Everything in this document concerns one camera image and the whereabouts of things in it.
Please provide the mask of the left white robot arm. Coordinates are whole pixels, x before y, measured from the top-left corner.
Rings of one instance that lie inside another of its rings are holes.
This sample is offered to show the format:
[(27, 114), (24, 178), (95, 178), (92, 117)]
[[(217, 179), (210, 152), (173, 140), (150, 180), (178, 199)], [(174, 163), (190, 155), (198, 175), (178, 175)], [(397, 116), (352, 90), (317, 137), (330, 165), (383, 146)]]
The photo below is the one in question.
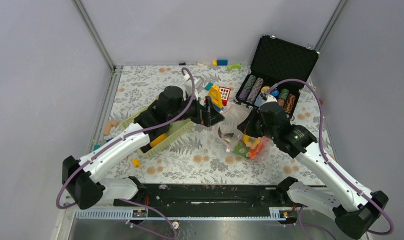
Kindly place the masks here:
[(207, 96), (205, 101), (200, 103), (192, 77), (186, 81), (185, 90), (167, 86), (158, 99), (111, 141), (79, 159), (67, 157), (62, 163), (62, 190), (67, 190), (81, 210), (104, 199), (126, 199), (134, 206), (140, 205), (145, 193), (136, 181), (107, 179), (104, 175), (126, 156), (167, 133), (173, 122), (191, 120), (210, 127), (223, 121), (224, 116), (215, 110), (211, 98)]

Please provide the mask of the orange toy carrot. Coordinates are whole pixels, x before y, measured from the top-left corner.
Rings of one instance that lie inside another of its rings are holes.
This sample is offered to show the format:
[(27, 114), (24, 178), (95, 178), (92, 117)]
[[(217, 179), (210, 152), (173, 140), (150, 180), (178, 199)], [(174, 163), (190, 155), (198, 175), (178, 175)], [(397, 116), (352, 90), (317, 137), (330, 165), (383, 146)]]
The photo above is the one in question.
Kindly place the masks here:
[(233, 153), (237, 156), (245, 158), (247, 160), (254, 160), (256, 159), (267, 147), (270, 142), (270, 139), (267, 137), (258, 137), (260, 139), (259, 144), (254, 148), (250, 149), (246, 147), (243, 143), (242, 138), (236, 143)]

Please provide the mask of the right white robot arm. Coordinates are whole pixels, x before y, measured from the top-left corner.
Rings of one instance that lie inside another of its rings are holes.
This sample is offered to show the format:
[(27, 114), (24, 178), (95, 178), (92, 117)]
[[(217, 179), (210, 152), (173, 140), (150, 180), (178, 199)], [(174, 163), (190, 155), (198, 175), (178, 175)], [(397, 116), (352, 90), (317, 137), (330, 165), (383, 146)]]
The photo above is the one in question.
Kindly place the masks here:
[(325, 193), (301, 181), (287, 177), (278, 184), (278, 203), (295, 202), (334, 220), (348, 237), (359, 240), (382, 215), (389, 198), (371, 191), (328, 158), (319, 140), (304, 126), (290, 123), (284, 108), (276, 100), (267, 100), (254, 109), (237, 129), (253, 138), (272, 139), (277, 148), (309, 168), (331, 191)]

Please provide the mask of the clear pink dotted zip bag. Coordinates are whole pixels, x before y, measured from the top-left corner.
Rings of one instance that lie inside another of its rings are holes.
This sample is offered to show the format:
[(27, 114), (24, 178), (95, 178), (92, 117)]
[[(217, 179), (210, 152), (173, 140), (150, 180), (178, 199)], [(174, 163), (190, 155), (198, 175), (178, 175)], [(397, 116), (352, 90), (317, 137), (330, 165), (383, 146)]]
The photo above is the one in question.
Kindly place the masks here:
[[(237, 125), (240, 124), (247, 116), (249, 116), (250, 112), (251, 111), (247, 107), (235, 103), (228, 103), (227, 106), (221, 111), (221, 114), (225, 117), (225, 119), (222, 122), (216, 124), (213, 128), (213, 131), (217, 134), (219, 141), (221, 141), (221, 143), (225, 147), (226, 153), (234, 154), (233, 150), (236, 143), (244, 135), (241, 131), (237, 130)], [(234, 137), (231, 142), (225, 142), (219, 138), (218, 127), (220, 127), (221, 131), (224, 133), (234, 133)], [(269, 154), (271, 142), (272, 141), (269, 142), (264, 151), (256, 159), (250, 161), (261, 162), (265, 160), (267, 155)]]

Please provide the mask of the grey toy fish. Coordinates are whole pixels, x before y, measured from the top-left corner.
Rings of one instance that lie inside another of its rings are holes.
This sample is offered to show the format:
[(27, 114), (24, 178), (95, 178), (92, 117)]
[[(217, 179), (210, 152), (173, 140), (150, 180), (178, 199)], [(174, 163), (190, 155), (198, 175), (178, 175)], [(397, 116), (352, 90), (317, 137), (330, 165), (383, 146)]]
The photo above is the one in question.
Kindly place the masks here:
[(219, 138), (222, 139), (223, 141), (225, 141), (225, 142), (227, 142), (227, 143), (230, 143), (231, 140), (232, 140), (233, 137), (234, 137), (234, 133), (224, 133), (224, 132), (221, 131), (221, 128), (218, 127), (218, 136), (219, 136)]

